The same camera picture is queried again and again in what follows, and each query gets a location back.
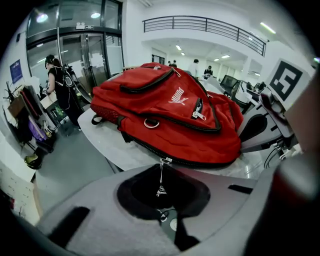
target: woman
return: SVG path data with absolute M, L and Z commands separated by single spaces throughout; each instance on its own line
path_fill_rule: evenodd
M 67 114 L 71 122 L 81 131 L 78 118 L 83 113 L 78 103 L 77 96 L 72 88 L 64 85 L 62 67 L 55 56 L 49 55 L 45 58 L 45 68 L 48 71 L 49 87 L 47 93 L 53 91 L 56 93 L 56 98 L 60 108 Z

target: gray plastic surface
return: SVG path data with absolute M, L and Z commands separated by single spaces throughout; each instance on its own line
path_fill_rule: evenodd
M 276 123 L 274 119 L 270 116 L 270 114 L 267 112 L 267 110 L 260 104 L 258 106 L 255 106 L 253 109 L 251 109 L 248 113 L 244 115 L 244 120 L 237 131 L 237 134 L 239 136 L 247 126 L 248 121 L 256 115 L 266 115 L 265 118 L 267 120 L 267 126 L 265 130 L 261 133 L 241 143 L 241 152 L 243 153 L 264 150 L 268 148 L 264 147 L 264 145 L 267 145 L 270 142 L 273 142 L 274 140 L 277 140 L 282 137 L 282 134 L 278 127 L 274 130 L 271 130 L 271 128 L 276 126 Z

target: puma logo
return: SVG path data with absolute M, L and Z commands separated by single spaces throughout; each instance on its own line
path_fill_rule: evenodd
M 168 101 L 169 103 L 181 103 L 182 105 L 185 106 L 184 101 L 186 101 L 188 98 L 183 98 L 181 99 L 182 94 L 184 94 L 184 90 L 182 90 L 180 87 L 178 90 L 176 90 L 176 92 L 174 93 L 174 95 L 172 96 L 171 100 L 172 101 Z

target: white table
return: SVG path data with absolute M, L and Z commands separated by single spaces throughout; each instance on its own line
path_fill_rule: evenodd
M 134 141 L 126 143 L 117 126 L 105 121 L 93 125 L 91 120 L 96 113 L 89 108 L 78 119 L 78 123 L 94 147 L 109 161 L 124 171 L 160 163 L 160 157 Z
M 95 112 L 89 108 L 78 119 L 78 123 L 93 146 L 109 161 L 123 171 L 160 163 L 160 157 L 134 141 L 126 143 L 117 126 L 105 121 L 93 125 Z M 258 179 L 263 168 L 259 152 L 244 153 L 231 165 L 224 168 L 199 169 L 206 173 L 244 179 Z

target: black pants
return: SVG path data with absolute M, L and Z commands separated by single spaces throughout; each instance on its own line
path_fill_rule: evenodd
M 66 113 L 66 115 L 69 117 L 71 122 L 75 126 L 80 127 L 79 123 L 78 123 L 78 118 L 81 116 L 83 111 L 80 108 L 80 105 L 79 105 L 79 102 L 78 102 L 78 99 L 77 99 L 77 96 L 75 93 L 70 94 L 69 108 L 67 108 L 67 109 L 62 108 L 62 109 Z

